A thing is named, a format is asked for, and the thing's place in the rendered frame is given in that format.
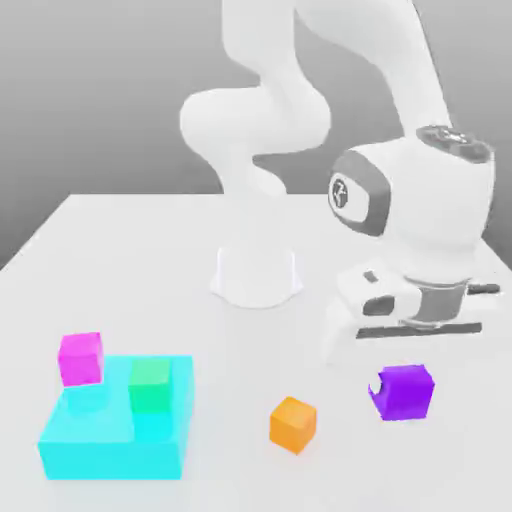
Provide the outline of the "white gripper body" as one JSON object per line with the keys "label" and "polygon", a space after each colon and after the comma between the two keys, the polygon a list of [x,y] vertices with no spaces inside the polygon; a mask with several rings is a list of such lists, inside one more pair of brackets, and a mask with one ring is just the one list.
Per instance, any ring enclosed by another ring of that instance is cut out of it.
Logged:
{"label": "white gripper body", "polygon": [[457,341],[477,341],[483,323],[464,318],[434,327],[413,326],[395,317],[363,317],[341,298],[326,309],[324,363],[339,364],[350,353],[373,353],[375,358],[412,360],[417,354],[442,350]]}

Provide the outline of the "small purple cube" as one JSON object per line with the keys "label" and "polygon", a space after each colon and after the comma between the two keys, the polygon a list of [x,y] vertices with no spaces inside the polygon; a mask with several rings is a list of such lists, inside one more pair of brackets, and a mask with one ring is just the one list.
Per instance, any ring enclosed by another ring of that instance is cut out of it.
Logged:
{"label": "small purple cube", "polygon": [[423,364],[387,366],[378,375],[378,392],[368,386],[368,394],[382,420],[416,420],[427,416],[435,382]]}

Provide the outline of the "small orange cube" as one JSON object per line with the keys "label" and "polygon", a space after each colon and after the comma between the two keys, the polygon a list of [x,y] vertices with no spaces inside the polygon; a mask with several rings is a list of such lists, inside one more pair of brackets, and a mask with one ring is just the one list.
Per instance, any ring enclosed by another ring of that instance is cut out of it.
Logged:
{"label": "small orange cube", "polygon": [[316,427],[317,409],[288,396],[270,415],[269,439],[298,455],[313,439]]}

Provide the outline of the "small green cube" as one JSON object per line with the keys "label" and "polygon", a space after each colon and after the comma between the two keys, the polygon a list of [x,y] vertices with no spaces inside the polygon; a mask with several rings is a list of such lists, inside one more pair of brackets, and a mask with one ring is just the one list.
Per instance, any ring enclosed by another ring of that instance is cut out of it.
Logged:
{"label": "small green cube", "polygon": [[171,361],[166,358],[136,358],[128,382],[134,414],[167,413],[171,409]]}

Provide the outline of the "small magenta cube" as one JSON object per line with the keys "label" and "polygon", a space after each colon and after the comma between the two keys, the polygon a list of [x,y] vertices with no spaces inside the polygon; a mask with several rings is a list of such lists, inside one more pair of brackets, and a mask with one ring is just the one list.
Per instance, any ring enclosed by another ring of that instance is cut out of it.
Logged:
{"label": "small magenta cube", "polygon": [[101,383],[104,373],[101,334],[88,332],[63,336],[57,361],[64,387]]}

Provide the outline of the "large cyan box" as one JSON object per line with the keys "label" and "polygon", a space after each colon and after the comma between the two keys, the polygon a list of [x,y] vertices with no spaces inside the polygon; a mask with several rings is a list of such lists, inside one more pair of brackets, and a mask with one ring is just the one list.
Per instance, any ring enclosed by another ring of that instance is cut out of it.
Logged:
{"label": "large cyan box", "polygon": [[38,440],[50,480],[178,480],[194,407],[190,355],[160,355],[171,364],[171,410],[131,411],[129,378],[137,359],[110,355],[100,384],[62,391]]}

